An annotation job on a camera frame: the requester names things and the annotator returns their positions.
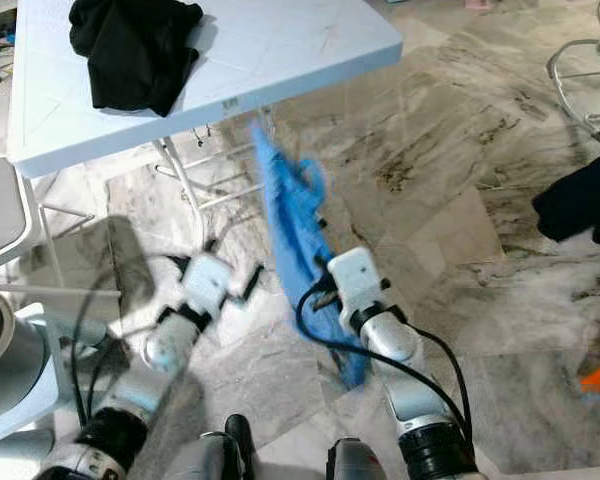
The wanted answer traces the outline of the blue plastic clothes hanger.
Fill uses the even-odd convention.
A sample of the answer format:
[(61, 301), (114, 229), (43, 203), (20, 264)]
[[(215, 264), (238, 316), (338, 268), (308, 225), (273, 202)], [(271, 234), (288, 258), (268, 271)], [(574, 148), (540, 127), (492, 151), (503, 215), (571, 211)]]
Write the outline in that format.
[(300, 170), (300, 182), (304, 195), (312, 204), (320, 206), (326, 201), (326, 174), (322, 164), (312, 156), (300, 157), (296, 161)]

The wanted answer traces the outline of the silver right robot leg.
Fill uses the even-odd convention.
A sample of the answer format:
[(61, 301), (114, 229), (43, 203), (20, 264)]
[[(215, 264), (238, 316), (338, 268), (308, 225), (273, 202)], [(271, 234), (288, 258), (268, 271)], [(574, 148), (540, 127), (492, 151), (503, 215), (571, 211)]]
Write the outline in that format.
[(346, 436), (328, 449), (326, 480), (387, 480), (376, 452), (363, 440)]

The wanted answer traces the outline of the silver robot leg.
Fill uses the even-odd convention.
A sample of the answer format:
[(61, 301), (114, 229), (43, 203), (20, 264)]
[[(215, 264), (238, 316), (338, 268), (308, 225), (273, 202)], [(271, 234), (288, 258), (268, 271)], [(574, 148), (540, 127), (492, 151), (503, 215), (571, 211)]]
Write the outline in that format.
[(187, 443), (160, 480), (255, 480), (255, 445), (250, 422), (232, 413), (221, 431)]
[(363, 440), (346, 436), (328, 449), (326, 480), (387, 480), (376, 452)]

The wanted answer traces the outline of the silver left robot leg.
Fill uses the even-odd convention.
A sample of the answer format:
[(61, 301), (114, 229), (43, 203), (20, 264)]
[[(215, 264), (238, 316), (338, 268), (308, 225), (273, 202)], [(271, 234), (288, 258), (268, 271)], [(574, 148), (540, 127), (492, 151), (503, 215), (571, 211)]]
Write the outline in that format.
[(221, 431), (187, 443), (160, 480), (255, 480), (255, 445), (250, 422), (232, 413)]

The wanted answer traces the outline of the light blue plastic table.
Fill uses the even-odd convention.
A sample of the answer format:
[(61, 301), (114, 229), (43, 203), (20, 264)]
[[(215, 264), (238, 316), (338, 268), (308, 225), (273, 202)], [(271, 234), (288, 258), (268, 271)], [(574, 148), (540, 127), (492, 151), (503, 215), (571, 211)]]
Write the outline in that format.
[(190, 44), (198, 63), (167, 116), (91, 105), (88, 61), (70, 45), (73, 0), (18, 0), (7, 157), (32, 180), (150, 143), (159, 169), (184, 187), (204, 220), (223, 198), (198, 197), (175, 134), (255, 113), (271, 125), (277, 102), (390, 67), (402, 36), (365, 0), (192, 0), (204, 19)]

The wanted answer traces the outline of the black garment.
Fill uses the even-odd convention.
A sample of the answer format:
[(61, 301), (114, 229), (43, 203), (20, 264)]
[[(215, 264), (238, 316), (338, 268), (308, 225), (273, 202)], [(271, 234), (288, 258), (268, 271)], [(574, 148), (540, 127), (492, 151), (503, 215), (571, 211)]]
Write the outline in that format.
[(73, 0), (70, 45), (88, 61), (95, 109), (171, 113), (200, 52), (204, 10), (180, 0)]

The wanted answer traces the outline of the grey white chair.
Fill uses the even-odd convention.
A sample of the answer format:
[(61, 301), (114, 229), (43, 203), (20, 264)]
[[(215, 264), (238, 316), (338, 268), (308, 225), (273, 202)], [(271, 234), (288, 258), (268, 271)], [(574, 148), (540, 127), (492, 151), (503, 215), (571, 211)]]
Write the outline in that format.
[(86, 297), (90, 294), (118, 298), (120, 292), (108, 289), (70, 288), (64, 284), (61, 259), (53, 241), (52, 230), (47, 225), (45, 211), (63, 212), (90, 221), (96, 218), (89, 212), (57, 205), (44, 204), (35, 195), (29, 179), (21, 177), (7, 159), (0, 157), (0, 268), (43, 244), (47, 248), (56, 285), (21, 285), (0, 283), (0, 292), (16, 294), (53, 294), (53, 296)]

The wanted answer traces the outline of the light blue laundry tub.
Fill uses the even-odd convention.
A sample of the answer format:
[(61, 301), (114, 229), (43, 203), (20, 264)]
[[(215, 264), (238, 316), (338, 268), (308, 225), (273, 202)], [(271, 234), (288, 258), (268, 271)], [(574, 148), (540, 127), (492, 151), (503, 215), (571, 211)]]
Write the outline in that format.
[(71, 326), (43, 303), (16, 310), (0, 294), (0, 442), (58, 408), (73, 407), (61, 346)]

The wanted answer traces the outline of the navy blue garment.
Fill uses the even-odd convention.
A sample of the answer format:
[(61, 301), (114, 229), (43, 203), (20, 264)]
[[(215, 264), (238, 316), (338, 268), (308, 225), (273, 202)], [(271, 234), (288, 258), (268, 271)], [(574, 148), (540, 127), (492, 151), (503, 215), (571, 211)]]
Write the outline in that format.
[(600, 156), (591, 164), (565, 175), (532, 201), (542, 236), (562, 242), (591, 233), (600, 244)]

